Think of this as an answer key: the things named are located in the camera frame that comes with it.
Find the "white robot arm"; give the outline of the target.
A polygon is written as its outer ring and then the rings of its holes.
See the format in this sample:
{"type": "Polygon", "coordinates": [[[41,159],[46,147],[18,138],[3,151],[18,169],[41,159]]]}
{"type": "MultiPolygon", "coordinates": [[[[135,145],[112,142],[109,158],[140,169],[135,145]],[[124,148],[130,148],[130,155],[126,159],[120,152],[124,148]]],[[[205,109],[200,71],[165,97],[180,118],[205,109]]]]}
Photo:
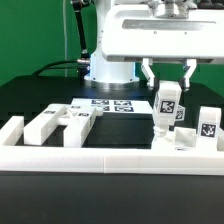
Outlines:
{"type": "Polygon", "coordinates": [[[124,85],[136,80],[136,62],[151,89],[151,65],[182,63],[182,89],[199,63],[224,64],[224,4],[193,0],[90,0],[96,7],[97,47],[90,80],[124,85]]]}

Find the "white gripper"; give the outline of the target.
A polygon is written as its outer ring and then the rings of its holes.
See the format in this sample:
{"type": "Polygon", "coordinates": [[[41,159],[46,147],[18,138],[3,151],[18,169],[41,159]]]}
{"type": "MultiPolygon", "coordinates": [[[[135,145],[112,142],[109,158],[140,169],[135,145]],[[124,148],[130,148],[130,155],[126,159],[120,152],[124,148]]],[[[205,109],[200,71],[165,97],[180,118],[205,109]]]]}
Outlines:
{"type": "Polygon", "coordinates": [[[150,90],[155,88],[153,60],[185,60],[185,74],[178,83],[186,92],[197,60],[224,64],[224,9],[192,9],[187,2],[117,0],[105,18],[102,54],[108,61],[142,59],[150,90]]]}

